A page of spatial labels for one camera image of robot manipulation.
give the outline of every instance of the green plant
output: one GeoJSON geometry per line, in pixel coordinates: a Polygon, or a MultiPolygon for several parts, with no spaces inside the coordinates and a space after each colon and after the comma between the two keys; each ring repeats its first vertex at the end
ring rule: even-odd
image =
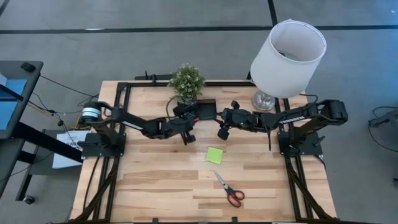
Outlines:
{"type": "Polygon", "coordinates": [[[198,68],[185,63],[173,72],[169,85],[174,87],[175,94],[182,100],[189,101],[201,95],[200,91],[205,86],[205,78],[198,68]]]}

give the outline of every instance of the scissor blade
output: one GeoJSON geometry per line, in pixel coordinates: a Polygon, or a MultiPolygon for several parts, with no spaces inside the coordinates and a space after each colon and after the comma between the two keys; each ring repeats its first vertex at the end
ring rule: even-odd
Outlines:
{"type": "Polygon", "coordinates": [[[218,179],[218,181],[222,184],[222,186],[224,187],[224,189],[228,189],[228,184],[226,184],[226,182],[223,180],[223,178],[217,173],[217,171],[214,170],[214,173],[216,174],[216,177],[218,179]]]}

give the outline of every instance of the caster wheel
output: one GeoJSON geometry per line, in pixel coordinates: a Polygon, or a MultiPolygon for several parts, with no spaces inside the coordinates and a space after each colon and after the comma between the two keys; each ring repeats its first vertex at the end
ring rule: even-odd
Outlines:
{"type": "Polygon", "coordinates": [[[28,205],[31,205],[35,202],[35,198],[33,198],[32,196],[29,196],[29,195],[25,195],[25,197],[22,201],[28,205]]]}

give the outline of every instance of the scissors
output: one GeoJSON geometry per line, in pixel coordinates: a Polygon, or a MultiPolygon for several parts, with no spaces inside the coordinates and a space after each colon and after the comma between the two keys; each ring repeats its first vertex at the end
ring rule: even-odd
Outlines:
{"type": "Polygon", "coordinates": [[[214,173],[216,174],[216,177],[219,180],[219,182],[224,187],[224,190],[226,191],[227,194],[227,199],[230,202],[230,204],[236,208],[239,208],[242,205],[240,201],[244,199],[244,193],[240,190],[232,189],[230,186],[228,186],[228,184],[221,178],[221,176],[216,171],[214,171],[214,173]]]}

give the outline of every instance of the lamp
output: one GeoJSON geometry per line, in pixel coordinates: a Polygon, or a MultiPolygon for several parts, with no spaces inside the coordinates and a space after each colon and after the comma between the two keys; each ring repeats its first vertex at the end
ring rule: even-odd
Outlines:
{"type": "Polygon", "coordinates": [[[274,97],[303,92],[325,52],[325,38],[310,24],[289,19],[274,26],[251,64],[252,80],[260,89],[253,107],[270,110],[274,97]]]}

